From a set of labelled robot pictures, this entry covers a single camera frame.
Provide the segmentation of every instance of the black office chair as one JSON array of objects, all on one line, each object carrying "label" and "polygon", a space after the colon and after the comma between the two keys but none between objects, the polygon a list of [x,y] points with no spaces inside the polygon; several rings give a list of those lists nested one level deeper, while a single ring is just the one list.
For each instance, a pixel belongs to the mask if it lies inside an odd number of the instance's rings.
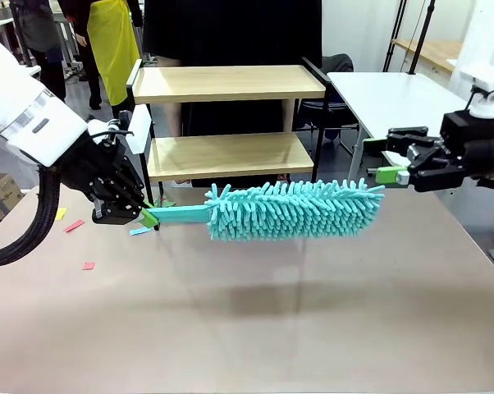
[{"label": "black office chair", "polygon": [[[346,54],[325,57],[322,60],[322,72],[353,72],[353,62]],[[322,115],[321,101],[303,100],[295,117],[294,130],[311,130],[311,147],[313,147],[313,133],[318,128]],[[344,100],[337,92],[332,94],[329,103],[329,114],[326,120],[325,136],[332,143],[338,138],[339,145],[353,157],[353,150],[341,141],[342,131],[358,131],[358,120],[354,117]]]}]

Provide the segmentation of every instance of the corrugated black hose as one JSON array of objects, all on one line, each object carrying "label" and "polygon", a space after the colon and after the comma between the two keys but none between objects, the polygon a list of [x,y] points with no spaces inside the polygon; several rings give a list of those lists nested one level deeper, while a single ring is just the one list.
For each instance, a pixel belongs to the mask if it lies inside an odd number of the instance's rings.
[{"label": "corrugated black hose", "polygon": [[0,249],[0,267],[34,250],[47,236],[56,219],[61,177],[55,167],[39,168],[39,202],[35,218],[17,241]]}]

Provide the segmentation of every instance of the teal handle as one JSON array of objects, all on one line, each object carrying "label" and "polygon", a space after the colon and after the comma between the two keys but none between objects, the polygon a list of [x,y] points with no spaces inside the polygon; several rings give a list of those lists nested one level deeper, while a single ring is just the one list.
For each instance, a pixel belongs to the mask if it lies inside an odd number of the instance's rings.
[{"label": "teal handle", "polygon": [[207,223],[210,221],[207,205],[147,209],[160,223]]}]

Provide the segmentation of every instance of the wooden shelf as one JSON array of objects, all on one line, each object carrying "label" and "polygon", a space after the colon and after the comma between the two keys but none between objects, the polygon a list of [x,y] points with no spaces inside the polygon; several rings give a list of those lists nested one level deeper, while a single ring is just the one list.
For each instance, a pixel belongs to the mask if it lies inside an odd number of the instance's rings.
[{"label": "wooden shelf", "polygon": [[325,87],[303,66],[144,67],[136,104],[320,99]]},{"label": "wooden shelf", "polygon": [[310,172],[313,161],[295,133],[156,138],[151,181]]},{"label": "wooden shelf", "polygon": [[[409,53],[414,53],[419,44],[414,39],[409,45],[409,39],[394,39],[392,43]],[[431,63],[446,72],[452,73],[455,67],[451,65],[448,59],[458,59],[462,50],[462,41],[424,41],[420,58]]]}]

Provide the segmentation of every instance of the yellow sticky note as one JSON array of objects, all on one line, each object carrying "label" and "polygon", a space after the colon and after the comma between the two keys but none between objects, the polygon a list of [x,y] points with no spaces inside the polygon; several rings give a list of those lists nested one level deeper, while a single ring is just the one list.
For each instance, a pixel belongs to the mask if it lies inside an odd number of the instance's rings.
[{"label": "yellow sticky note", "polygon": [[56,220],[62,220],[65,217],[66,208],[58,208],[56,214]]}]

